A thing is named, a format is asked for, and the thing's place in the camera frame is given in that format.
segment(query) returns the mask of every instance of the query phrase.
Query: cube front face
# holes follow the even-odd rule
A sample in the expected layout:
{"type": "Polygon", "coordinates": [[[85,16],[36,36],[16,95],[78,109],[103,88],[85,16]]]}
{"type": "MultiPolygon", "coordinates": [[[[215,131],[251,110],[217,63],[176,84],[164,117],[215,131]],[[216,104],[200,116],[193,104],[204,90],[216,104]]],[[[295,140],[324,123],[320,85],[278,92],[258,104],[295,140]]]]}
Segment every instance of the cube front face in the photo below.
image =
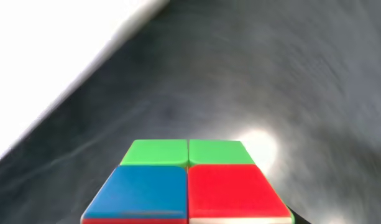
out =
{"type": "Polygon", "coordinates": [[[188,171],[190,224],[292,223],[291,212],[255,165],[188,171]]]}
{"type": "Polygon", "coordinates": [[[254,164],[240,141],[190,140],[189,164],[254,164]]]}
{"type": "Polygon", "coordinates": [[[188,165],[187,140],[135,140],[120,165],[188,165]]]}
{"type": "Polygon", "coordinates": [[[95,196],[83,220],[181,223],[187,220],[186,171],[176,166],[119,166],[95,196]]]}

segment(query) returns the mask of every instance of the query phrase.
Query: dark gray surface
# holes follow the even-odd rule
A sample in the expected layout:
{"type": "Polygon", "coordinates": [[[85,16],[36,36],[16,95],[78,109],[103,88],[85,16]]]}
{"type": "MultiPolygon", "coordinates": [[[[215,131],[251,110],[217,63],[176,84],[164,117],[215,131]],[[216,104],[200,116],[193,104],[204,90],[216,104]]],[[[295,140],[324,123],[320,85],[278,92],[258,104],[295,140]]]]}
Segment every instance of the dark gray surface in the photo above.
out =
{"type": "Polygon", "coordinates": [[[381,223],[381,1],[172,1],[0,162],[0,223],[78,223],[134,139],[250,128],[294,211],[381,223]]]}

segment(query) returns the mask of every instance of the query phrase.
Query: blue square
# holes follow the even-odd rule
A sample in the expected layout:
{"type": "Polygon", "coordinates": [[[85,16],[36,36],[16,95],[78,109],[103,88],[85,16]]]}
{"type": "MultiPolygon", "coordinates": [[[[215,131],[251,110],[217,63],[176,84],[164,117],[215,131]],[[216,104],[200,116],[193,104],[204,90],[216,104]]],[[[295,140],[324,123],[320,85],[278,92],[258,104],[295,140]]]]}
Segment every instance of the blue square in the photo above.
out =
{"type": "Polygon", "coordinates": [[[187,218],[187,176],[177,166],[119,166],[84,218],[187,218]]]}

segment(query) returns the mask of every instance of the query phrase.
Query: puzzle cube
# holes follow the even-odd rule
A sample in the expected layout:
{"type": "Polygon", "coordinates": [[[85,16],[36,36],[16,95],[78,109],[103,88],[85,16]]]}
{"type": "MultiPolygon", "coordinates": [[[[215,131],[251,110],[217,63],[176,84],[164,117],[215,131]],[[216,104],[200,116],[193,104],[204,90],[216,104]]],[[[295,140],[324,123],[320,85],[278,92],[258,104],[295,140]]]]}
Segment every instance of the puzzle cube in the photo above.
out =
{"type": "Polygon", "coordinates": [[[190,166],[197,164],[254,164],[240,141],[190,140],[190,166]]]}
{"type": "Polygon", "coordinates": [[[189,224],[292,223],[256,165],[197,165],[188,171],[189,224]]]}
{"type": "Polygon", "coordinates": [[[187,140],[135,140],[120,165],[188,165],[187,140]]]}
{"type": "Polygon", "coordinates": [[[186,224],[186,171],[177,166],[119,166],[82,224],[186,224]]]}

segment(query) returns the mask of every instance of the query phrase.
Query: rubik's cube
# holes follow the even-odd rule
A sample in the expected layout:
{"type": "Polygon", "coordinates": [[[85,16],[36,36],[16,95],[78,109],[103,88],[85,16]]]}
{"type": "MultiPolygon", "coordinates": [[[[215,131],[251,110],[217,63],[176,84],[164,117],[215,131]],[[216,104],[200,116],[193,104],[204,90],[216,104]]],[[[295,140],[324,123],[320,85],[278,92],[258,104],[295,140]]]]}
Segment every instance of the rubik's cube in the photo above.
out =
{"type": "Polygon", "coordinates": [[[82,224],[287,224],[281,201],[240,141],[136,140],[82,224]]]}

